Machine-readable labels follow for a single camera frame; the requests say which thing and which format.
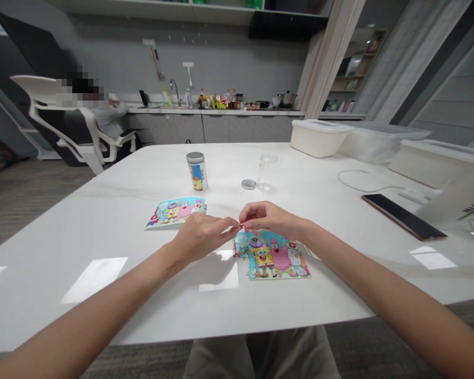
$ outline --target khaki pants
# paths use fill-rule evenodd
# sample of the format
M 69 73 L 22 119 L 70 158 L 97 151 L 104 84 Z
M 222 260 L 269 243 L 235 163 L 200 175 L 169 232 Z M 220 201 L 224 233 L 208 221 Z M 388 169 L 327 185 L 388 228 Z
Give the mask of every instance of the khaki pants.
M 323 326 L 193 341 L 184 378 L 340 379 Z

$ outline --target sink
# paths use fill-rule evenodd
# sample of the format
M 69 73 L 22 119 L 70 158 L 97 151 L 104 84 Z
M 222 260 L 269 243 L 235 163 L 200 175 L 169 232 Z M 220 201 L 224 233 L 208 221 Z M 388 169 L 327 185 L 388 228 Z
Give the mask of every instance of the sink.
M 160 109 L 189 109 L 187 106 L 178 106 L 178 105 L 172 105 L 172 106 L 161 106 Z

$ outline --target plastic storage bin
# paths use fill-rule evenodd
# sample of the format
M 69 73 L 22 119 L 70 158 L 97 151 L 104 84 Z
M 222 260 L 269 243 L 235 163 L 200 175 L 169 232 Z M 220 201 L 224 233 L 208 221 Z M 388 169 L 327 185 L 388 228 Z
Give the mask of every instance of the plastic storage bin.
M 293 120 L 290 146 L 314 158 L 334 155 L 352 126 L 315 119 Z
M 339 149 L 339 153 L 359 161 L 390 162 L 404 139 L 424 139 L 431 132 L 409 127 L 378 124 L 370 121 L 342 122 L 354 126 Z
M 388 168 L 438 190 L 474 168 L 474 148 L 446 142 L 402 141 Z

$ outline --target white chair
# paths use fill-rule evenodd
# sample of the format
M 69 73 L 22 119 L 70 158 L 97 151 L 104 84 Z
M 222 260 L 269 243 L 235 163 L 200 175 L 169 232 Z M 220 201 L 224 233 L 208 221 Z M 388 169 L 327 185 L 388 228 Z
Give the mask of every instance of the white chair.
M 77 160 L 86 163 L 96 175 L 104 171 L 103 166 L 105 163 L 116 161 L 117 151 L 119 150 L 118 148 L 122 147 L 123 143 L 131 141 L 130 152 L 135 152 L 135 132 L 130 132 L 124 136 L 120 136 L 116 140 L 113 140 L 99 130 L 96 123 L 96 117 L 90 109 L 86 107 L 57 107 L 56 79 L 30 75 L 11 76 L 11 79 L 30 96 L 30 117 L 50 131 L 56 133 L 60 138 L 56 144 L 60 147 L 68 147 Z M 44 120 L 39 115 L 39 109 L 45 111 L 79 110 L 84 116 L 93 143 L 78 145 L 65 133 Z M 104 158 L 102 148 L 105 149 L 105 147 L 102 146 L 101 141 L 104 141 L 109 145 L 109 157 Z

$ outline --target gray carpet floor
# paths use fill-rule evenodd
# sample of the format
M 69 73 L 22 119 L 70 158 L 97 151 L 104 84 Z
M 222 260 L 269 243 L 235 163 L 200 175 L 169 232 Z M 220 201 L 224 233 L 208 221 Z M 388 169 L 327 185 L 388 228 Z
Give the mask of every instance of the gray carpet floor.
M 68 167 L 61 161 L 29 160 L 0 171 L 0 243 L 92 177 L 89 168 Z M 449 308 L 474 328 L 474 301 Z M 325 329 L 343 379 L 439 377 L 379 317 Z M 191 344 L 110 346 L 84 378 L 179 378 Z

